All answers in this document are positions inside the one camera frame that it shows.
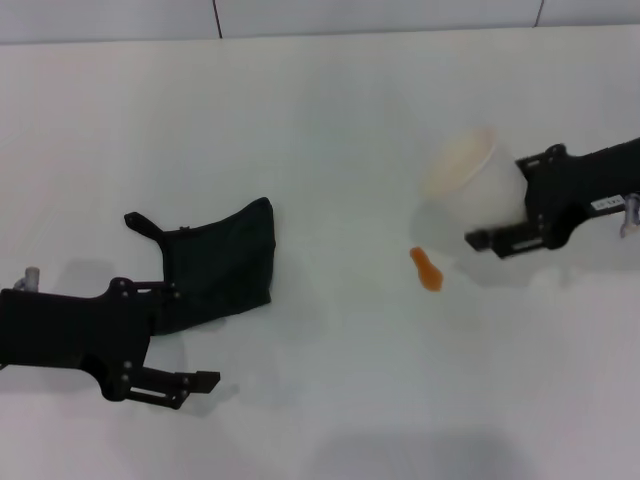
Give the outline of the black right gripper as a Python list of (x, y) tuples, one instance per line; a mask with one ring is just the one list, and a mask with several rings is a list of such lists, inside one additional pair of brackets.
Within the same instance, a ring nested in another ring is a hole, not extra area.
[(528, 221), (465, 233), (476, 252), (492, 251), (506, 259), (544, 247), (560, 249), (582, 223), (623, 210), (617, 198), (639, 195), (637, 139), (582, 156), (555, 144), (515, 164), (527, 181)]

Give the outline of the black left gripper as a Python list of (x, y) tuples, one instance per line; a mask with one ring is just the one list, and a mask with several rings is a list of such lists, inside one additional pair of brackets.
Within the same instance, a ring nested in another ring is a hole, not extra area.
[(210, 394), (219, 372), (143, 367), (154, 304), (181, 300), (173, 283), (115, 278), (93, 298), (1, 291), (1, 364), (73, 369), (92, 376), (103, 397), (178, 410), (191, 394)]

